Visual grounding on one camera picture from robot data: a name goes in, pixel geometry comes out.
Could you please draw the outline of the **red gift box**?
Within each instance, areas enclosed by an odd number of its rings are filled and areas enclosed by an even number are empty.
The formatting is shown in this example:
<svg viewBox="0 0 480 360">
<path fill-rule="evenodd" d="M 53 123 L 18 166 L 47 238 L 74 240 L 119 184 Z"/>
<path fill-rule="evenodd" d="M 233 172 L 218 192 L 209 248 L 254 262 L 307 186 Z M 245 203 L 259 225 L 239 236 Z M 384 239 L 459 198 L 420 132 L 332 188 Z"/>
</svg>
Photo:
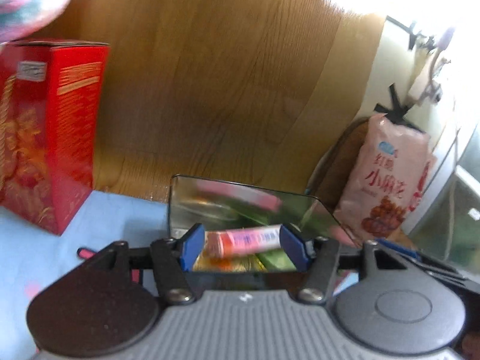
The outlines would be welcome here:
<svg viewBox="0 0 480 360">
<path fill-rule="evenodd" d="M 93 190 L 109 46 L 32 39 L 1 50 L 1 206 L 60 236 Z"/>
</svg>

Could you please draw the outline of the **pink cartoon pig tablecloth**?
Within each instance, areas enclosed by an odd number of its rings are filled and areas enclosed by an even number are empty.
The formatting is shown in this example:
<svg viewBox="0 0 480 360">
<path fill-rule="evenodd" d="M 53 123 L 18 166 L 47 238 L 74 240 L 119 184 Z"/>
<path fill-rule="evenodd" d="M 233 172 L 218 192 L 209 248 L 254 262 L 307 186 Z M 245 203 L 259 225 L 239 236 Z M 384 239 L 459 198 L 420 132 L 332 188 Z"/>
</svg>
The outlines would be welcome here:
<svg viewBox="0 0 480 360">
<path fill-rule="evenodd" d="M 168 207 L 93 192 L 61 236 L 1 209 L 1 358 L 29 359 L 36 346 L 26 325 L 30 301 L 80 263 L 80 248 L 100 250 L 117 240 L 147 246 L 168 236 Z"/>
</svg>

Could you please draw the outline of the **large pink snack bag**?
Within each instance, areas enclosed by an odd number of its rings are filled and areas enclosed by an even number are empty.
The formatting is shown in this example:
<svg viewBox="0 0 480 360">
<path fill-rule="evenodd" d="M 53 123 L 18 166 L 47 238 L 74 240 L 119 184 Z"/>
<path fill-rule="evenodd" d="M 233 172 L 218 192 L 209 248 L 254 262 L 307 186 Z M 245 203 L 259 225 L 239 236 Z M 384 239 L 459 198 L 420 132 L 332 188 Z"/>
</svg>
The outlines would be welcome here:
<svg viewBox="0 0 480 360">
<path fill-rule="evenodd" d="M 385 115 L 368 120 L 368 131 L 334 216 L 356 237 L 388 238 L 423 197 L 435 158 L 430 135 L 391 123 Z"/>
</svg>

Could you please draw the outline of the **clear gold snack packet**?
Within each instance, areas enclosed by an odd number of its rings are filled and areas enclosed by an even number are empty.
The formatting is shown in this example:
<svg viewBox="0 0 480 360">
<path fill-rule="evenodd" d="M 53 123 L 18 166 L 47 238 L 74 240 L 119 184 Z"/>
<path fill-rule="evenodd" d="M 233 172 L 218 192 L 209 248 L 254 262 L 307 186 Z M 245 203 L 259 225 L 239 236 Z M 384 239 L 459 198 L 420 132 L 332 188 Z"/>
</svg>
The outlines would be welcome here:
<svg viewBox="0 0 480 360">
<path fill-rule="evenodd" d="M 255 255 L 216 258 L 205 254 L 193 265 L 194 272 L 265 272 L 266 268 Z"/>
</svg>

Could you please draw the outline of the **bright green snack packet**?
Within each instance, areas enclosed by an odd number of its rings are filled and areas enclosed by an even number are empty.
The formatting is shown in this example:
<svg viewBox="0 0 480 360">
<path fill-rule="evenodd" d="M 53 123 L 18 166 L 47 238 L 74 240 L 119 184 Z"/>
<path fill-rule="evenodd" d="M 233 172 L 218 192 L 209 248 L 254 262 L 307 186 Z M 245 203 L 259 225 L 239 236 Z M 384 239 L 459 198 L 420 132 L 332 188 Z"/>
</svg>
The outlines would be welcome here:
<svg viewBox="0 0 480 360">
<path fill-rule="evenodd" d="M 295 264 L 282 249 L 270 250 L 256 255 L 268 272 L 296 272 Z"/>
</svg>

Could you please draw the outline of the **black cardboard storage box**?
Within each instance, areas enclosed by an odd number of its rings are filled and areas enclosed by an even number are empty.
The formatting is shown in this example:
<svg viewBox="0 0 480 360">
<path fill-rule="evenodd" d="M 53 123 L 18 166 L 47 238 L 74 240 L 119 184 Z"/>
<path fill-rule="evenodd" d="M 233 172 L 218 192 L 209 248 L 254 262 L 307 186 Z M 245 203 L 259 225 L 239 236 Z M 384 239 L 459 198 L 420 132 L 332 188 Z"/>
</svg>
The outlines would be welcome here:
<svg viewBox="0 0 480 360">
<path fill-rule="evenodd" d="M 174 175 L 168 197 L 170 236 L 180 238 L 196 223 L 201 223 L 206 233 L 291 224 L 305 236 L 331 237 L 354 246 L 347 243 L 347 234 L 315 197 Z"/>
</svg>

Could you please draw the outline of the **pink tube snack packet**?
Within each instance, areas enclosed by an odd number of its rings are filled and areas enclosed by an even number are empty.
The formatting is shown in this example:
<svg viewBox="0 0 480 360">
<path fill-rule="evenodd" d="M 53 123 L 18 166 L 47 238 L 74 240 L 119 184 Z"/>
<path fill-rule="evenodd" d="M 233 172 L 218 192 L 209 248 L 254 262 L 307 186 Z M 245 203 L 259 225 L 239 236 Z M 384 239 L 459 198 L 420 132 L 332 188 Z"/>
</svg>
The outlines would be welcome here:
<svg viewBox="0 0 480 360">
<path fill-rule="evenodd" d="M 213 258 L 258 254 L 281 247 L 281 225 L 207 232 L 205 253 Z"/>
</svg>

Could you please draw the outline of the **wooden headboard panel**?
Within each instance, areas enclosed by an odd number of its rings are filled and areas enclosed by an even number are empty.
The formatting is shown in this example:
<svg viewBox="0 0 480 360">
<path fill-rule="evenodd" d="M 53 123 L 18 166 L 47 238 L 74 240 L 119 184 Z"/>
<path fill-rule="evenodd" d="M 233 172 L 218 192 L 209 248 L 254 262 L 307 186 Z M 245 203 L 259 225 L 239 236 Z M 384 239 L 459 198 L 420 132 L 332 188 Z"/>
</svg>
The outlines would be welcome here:
<svg viewBox="0 0 480 360">
<path fill-rule="evenodd" d="M 72 0 L 39 36 L 110 45 L 94 186 L 163 201 L 175 174 L 304 191 L 383 25 L 333 0 Z"/>
</svg>

